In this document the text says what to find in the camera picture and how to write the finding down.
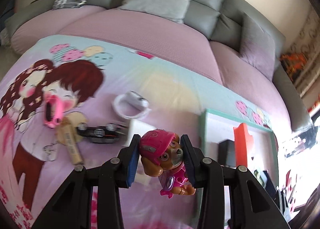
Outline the black toy car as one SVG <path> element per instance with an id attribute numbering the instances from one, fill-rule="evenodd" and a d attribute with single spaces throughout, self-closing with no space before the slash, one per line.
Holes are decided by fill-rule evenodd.
<path id="1" fill-rule="evenodd" d="M 108 144 L 119 141 L 126 135 L 128 127 L 118 123 L 108 123 L 105 126 L 89 126 L 87 123 L 80 123 L 76 132 L 81 137 L 87 138 L 91 143 Z"/>

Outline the pink helmet puppy toy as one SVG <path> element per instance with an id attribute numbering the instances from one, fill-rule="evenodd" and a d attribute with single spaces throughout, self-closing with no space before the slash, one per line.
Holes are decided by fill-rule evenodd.
<path id="1" fill-rule="evenodd" d="M 139 154 L 146 175 L 157 177 L 160 195 L 194 195 L 196 189 L 188 182 L 180 145 L 180 137 L 172 132 L 154 129 L 145 133 L 139 142 Z"/>

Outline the orange plastic toy piece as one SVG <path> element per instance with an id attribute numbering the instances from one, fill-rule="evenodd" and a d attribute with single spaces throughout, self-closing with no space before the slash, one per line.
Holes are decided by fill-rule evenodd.
<path id="1" fill-rule="evenodd" d="M 253 146 L 253 136 L 249 134 L 246 123 L 241 123 L 238 127 L 233 128 L 233 131 L 236 167 L 248 167 L 248 152 Z"/>

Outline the wooden paddle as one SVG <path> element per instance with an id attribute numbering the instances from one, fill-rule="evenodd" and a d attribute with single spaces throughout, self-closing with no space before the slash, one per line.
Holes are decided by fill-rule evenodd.
<path id="1" fill-rule="evenodd" d="M 56 127 L 55 133 L 57 141 L 63 144 L 67 150 L 73 165 L 82 165 L 84 160 L 80 154 L 77 143 L 82 140 L 76 128 L 81 123 L 86 123 L 87 119 L 80 112 L 71 112 L 63 117 L 62 122 Z"/>

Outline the pink toy glasses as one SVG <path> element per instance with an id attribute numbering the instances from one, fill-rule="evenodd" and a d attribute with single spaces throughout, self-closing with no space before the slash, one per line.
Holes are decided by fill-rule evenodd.
<path id="1" fill-rule="evenodd" d="M 51 95 L 46 98 L 44 108 L 44 124 L 49 128 L 59 126 L 63 119 L 63 100 Z"/>

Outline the black rectangular box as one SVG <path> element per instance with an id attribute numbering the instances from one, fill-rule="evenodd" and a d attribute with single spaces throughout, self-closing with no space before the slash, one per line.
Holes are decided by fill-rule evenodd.
<path id="1" fill-rule="evenodd" d="M 236 167 L 235 144 L 232 140 L 225 140 L 219 143 L 218 161 L 220 165 L 230 168 Z"/>

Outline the white smart watch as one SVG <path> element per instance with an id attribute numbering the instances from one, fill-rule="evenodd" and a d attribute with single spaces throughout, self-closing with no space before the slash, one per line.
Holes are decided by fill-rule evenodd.
<path id="1" fill-rule="evenodd" d="M 116 115 L 125 120 L 141 119 L 146 117 L 150 109 L 149 101 L 134 91 L 128 91 L 115 97 L 112 108 Z M 126 110 L 134 109 L 134 115 L 127 115 Z"/>

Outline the cartoon couple printed bedsheet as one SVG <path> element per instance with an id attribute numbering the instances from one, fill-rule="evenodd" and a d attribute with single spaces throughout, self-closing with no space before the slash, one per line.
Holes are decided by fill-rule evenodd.
<path id="1" fill-rule="evenodd" d="M 102 165 L 152 129 L 187 134 L 216 158 L 217 143 L 247 123 L 257 153 L 250 170 L 278 181 L 268 115 L 240 95 L 159 57 L 103 41 L 53 35 L 39 40 L 1 80 L 1 202 L 19 228 L 31 228 L 73 170 L 57 129 L 44 124 L 45 99 L 57 95 L 74 126 L 128 125 L 122 139 L 91 143 L 78 136 L 86 168 Z"/>

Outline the grey sofa with pink cover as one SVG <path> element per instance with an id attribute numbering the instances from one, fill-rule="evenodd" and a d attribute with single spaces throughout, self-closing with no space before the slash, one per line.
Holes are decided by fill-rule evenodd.
<path id="1" fill-rule="evenodd" d="M 35 1 L 6 19 L 15 52 L 23 54 L 38 40 L 55 34 L 113 42 L 170 60 L 224 85 L 267 111 L 281 130 L 312 127 L 279 61 L 268 81 L 237 57 L 245 16 L 272 37 L 276 57 L 285 44 L 285 36 L 245 0 L 191 0 L 182 23 L 120 10 L 123 0 L 87 0 L 79 8 L 67 9 L 53 9 L 54 2 Z"/>

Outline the grey purple plush pillow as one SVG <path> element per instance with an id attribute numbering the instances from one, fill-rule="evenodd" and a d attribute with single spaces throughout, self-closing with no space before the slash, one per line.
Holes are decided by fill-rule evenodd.
<path id="1" fill-rule="evenodd" d="M 247 14 L 243 15 L 240 58 L 272 81 L 276 61 L 275 42 Z"/>

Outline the orange patterned bag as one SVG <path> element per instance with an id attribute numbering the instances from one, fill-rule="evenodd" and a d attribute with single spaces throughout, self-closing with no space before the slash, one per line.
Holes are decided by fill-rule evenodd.
<path id="1" fill-rule="evenodd" d="M 289 79 L 293 83 L 298 79 L 307 63 L 307 58 L 303 53 L 283 54 L 279 60 Z"/>

